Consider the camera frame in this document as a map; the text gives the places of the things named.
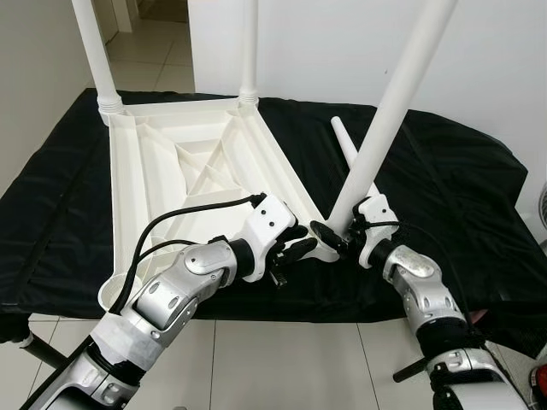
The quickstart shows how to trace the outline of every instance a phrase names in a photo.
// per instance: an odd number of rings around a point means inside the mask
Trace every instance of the wire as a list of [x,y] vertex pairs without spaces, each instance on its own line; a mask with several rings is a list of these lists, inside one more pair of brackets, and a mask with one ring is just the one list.
[[174,216],[192,214],[192,213],[200,212],[200,211],[209,211],[211,209],[235,207],[237,205],[241,205],[247,202],[251,202],[255,204],[261,201],[264,197],[265,197],[264,194],[251,195],[242,199],[238,199],[236,201],[211,203],[207,205],[200,205],[197,207],[177,209],[171,212],[167,212],[166,214],[160,215],[154,220],[152,220],[144,228],[143,232],[140,234],[140,237],[138,238],[137,245],[135,246],[135,251],[133,252],[132,262],[127,271],[126,281],[124,282],[123,287],[121,288],[120,295],[116,299],[116,302],[114,302],[114,304],[110,308],[109,312],[113,314],[120,314],[121,309],[124,306],[126,306],[126,303],[129,300],[129,296],[131,295],[131,288],[135,281],[135,275],[137,274],[138,258],[140,257],[141,250],[143,249],[144,241],[146,240],[146,237],[148,237],[148,235],[152,232],[152,229],[154,229],[154,227],[157,224],[169,218],[173,218]]
[[185,239],[173,239],[171,241],[165,241],[165,242],[159,243],[156,246],[153,246],[152,248],[148,249],[146,252],[143,252],[143,254],[139,256],[137,263],[140,263],[141,261],[143,261],[143,259],[146,256],[153,254],[158,249],[165,248],[166,246],[169,246],[169,245],[196,245],[196,243],[192,241],[186,241]]
[[419,231],[423,235],[425,235],[429,240],[437,245],[439,250],[441,251],[441,254],[443,254],[443,257],[446,259],[446,262],[448,263],[448,266],[450,270],[452,271],[452,278],[454,278],[454,281],[456,282],[456,288],[458,290],[459,299],[462,305],[462,313],[465,317],[466,322],[468,322],[468,326],[471,332],[475,332],[473,321],[471,320],[471,313],[469,312],[469,305],[468,305],[468,299],[466,298],[465,292],[463,291],[462,281],[460,280],[460,276],[458,275],[458,272],[456,270],[456,267],[454,266],[454,263],[452,262],[452,259],[449,257],[448,252],[446,251],[446,248],[439,242],[439,240],[433,236],[432,233],[426,231],[423,228],[420,228],[417,225],[410,224],[409,222],[401,222],[401,221],[388,221],[388,222],[366,222],[366,227],[373,228],[375,226],[401,226],[401,227],[407,227],[410,229],[414,229],[415,231]]

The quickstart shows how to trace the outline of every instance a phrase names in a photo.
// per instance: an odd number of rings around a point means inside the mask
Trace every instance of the cylindrical leg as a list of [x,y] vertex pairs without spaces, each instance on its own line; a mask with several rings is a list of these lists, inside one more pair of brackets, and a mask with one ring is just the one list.
[[91,0],[72,0],[72,5],[87,54],[87,61],[97,87],[99,113],[104,124],[108,125],[108,114],[121,114],[123,104],[115,89],[109,59],[106,56]]
[[28,353],[38,357],[54,369],[62,365],[67,359],[62,353],[52,348],[48,343],[44,342],[38,336],[30,333],[30,335],[22,342],[19,342],[19,347],[25,349]]
[[243,73],[239,88],[239,103],[257,105],[256,44],[258,41],[258,0],[244,1]]
[[[345,161],[348,163],[348,167],[351,169],[351,167],[353,166],[353,162],[357,158],[357,148],[353,144],[353,141],[351,141],[350,134],[348,134],[348,132],[346,131],[344,123],[342,122],[340,117],[332,117],[331,124],[332,129],[336,134],[338,143],[340,144],[340,148],[344,153]],[[375,195],[379,195],[379,191],[378,188],[376,188],[376,184],[373,182],[370,185],[370,190],[368,190],[367,196]]]
[[352,218],[351,209],[366,196],[374,182],[455,5],[456,0],[429,0],[416,22],[327,221],[338,235],[345,234]]
[[406,366],[404,369],[399,370],[397,373],[393,373],[393,381],[395,383],[401,383],[407,378],[412,378],[416,374],[426,370],[428,360],[424,357],[419,359],[410,366]]

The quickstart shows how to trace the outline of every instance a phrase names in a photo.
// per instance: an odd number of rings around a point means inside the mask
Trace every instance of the tiled floor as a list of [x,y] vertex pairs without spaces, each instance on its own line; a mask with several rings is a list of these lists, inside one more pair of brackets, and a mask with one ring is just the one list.
[[133,33],[116,34],[107,51],[118,90],[194,92],[185,23],[142,20]]
[[[193,92],[188,27],[143,21],[107,47],[120,90]],[[35,314],[32,329],[64,354],[96,321]],[[523,389],[533,360],[494,353]],[[395,384],[391,375],[420,357],[406,321],[376,324],[193,320],[143,379],[129,410],[431,409],[425,373]],[[15,409],[51,368],[13,345],[0,348],[2,408]]]

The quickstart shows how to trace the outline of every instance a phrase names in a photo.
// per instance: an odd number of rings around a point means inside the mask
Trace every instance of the white plastic panel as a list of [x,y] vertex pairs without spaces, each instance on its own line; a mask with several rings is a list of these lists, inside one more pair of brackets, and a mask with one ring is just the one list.
[[[127,106],[126,114],[110,117],[110,146],[114,275],[128,270],[144,227],[178,208],[266,192],[285,201],[301,224],[323,221],[258,110],[238,108],[236,100]],[[230,238],[251,210],[245,204],[165,220],[143,251],[171,239]],[[167,267],[177,249],[156,251],[152,261],[142,262],[140,282]],[[103,304],[106,299],[99,295]]]

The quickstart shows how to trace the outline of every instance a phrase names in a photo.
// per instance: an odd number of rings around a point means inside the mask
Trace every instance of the black cloth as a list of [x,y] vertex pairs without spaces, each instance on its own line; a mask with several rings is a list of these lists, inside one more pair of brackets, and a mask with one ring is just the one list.
[[[121,92],[125,104],[222,98]],[[109,131],[86,90],[0,200],[0,309],[98,318],[111,275]],[[360,146],[375,108],[263,98],[260,113],[318,209],[328,216],[348,167],[330,125]],[[443,117],[409,111],[376,179],[400,220],[431,232],[450,252],[472,309],[547,313],[547,260],[515,201],[526,169],[496,139]],[[395,240],[431,256],[455,281],[436,243],[401,229]],[[355,322],[403,316],[380,269],[355,261],[299,261],[289,284],[237,283],[198,318]],[[547,327],[544,320],[536,326]]]

